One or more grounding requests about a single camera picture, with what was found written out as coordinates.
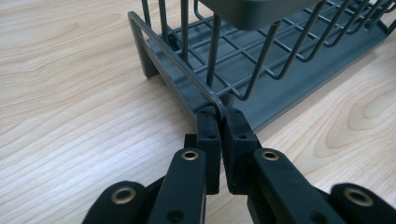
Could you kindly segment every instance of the gray dish rack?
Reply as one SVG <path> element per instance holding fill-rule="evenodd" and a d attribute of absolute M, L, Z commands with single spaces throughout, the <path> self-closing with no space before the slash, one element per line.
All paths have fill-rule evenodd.
<path fill-rule="evenodd" d="M 180 28 L 167 23 L 158 0 L 162 33 L 144 19 L 129 21 L 146 77 L 160 74 L 193 120 L 214 105 L 219 119 L 227 106 L 245 114 L 258 132 L 310 93 L 383 42 L 394 30 L 380 19 L 395 0 L 200 0 L 213 17 L 180 1 Z"/>

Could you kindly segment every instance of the wood grain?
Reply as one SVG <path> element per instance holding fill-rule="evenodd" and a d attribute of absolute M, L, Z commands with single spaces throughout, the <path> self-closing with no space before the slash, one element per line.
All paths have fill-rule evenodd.
<path fill-rule="evenodd" d="M 167 9 L 177 27 L 178 1 Z M 130 10 L 142 15 L 140 1 L 0 3 L 0 223 L 79 223 L 108 186 L 164 175 L 194 132 L 163 81 L 143 76 Z M 260 132 L 262 144 L 318 188 L 357 183 L 396 206 L 395 39 Z M 224 173 L 206 222 L 251 223 Z"/>

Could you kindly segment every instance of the table surface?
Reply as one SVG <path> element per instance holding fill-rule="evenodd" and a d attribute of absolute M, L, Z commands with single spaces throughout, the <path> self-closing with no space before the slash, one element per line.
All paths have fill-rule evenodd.
<path fill-rule="evenodd" d="M 178 4 L 167 1 L 172 27 Z M 149 5 L 158 31 L 156 1 Z M 159 76 L 143 76 L 131 10 L 142 16 L 140 1 L 0 3 L 0 223 L 79 223 L 110 185 L 165 175 L 194 133 Z M 395 62 L 393 33 L 259 139 L 315 187 L 356 183 L 395 206 Z M 220 183 L 206 223 L 251 223 L 223 171 Z"/>

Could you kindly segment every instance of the wire rack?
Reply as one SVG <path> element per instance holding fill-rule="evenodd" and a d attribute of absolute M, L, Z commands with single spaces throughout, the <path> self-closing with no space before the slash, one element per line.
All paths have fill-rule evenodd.
<path fill-rule="evenodd" d="M 151 30 L 147 0 L 142 0 L 145 21 L 129 13 L 145 74 L 160 73 L 193 119 L 206 105 L 216 105 L 220 119 L 223 108 L 233 106 L 244 112 L 255 131 L 335 77 L 395 28 L 395 22 L 387 27 L 380 20 L 396 8 L 394 0 L 305 1 L 311 6 L 291 8 L 289 15 L 279 6 L 270 8 L 278 12 L 272 21 L 260 13 L 258 18 L 230 17 L 233 7 L 227 11 L 210 5 L 216 1 L 201 2 L 214 11 L 213 17 L 203 17 L 195 0 L 198 21 L 189 24 L 189 1 L 181 0 L 181 27 L 173 29 L 166 21 L 165 2 L 159 0 L 159 35 Z"/>

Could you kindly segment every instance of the screw hole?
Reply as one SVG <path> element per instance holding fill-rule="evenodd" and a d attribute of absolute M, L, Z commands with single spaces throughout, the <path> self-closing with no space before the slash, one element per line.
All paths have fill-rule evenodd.
<path fill-rule="evenodd" d="M 344 189 L 344 195 L 351 202 L 363 207 L 369 207 L 374 204 L 373 199 L 360 189 Z"/>
<path fill-rule="evenodd" d="M 111 201 L 116 204 L 125 204 L 130 202 L 135 195 L 136 191 L 133 188 L 121 187 L 113 192 L 111 195 Z"/>
<path fill-rule="evenodd" d="M 264 151 L 262 153 L 262 157 L 268 161 L 277 161 L 279 159 L 279 156 L 275 152 L 271 151 Z"/>
<path fill-rule="evenodd" d="M 184 215 L 180 210 L 173 210 L 168 213 L 166 218 L 168 218 L 168 221 L 171 223 L 179 223 L 183 220 Z"/>
<path fill-rule="evenodd" d="M 312 212 L 309 218 L 313 223 L 317 223 L 317 224 L 327 223 L 327 218 L 319 212 Z"/>
<path fill-rule="evenodd" d="M 199 154 L 195 151 L 186 151 L 181 154 L 181 157 L 186 161 L 193 161 L 197 159 Z"/>

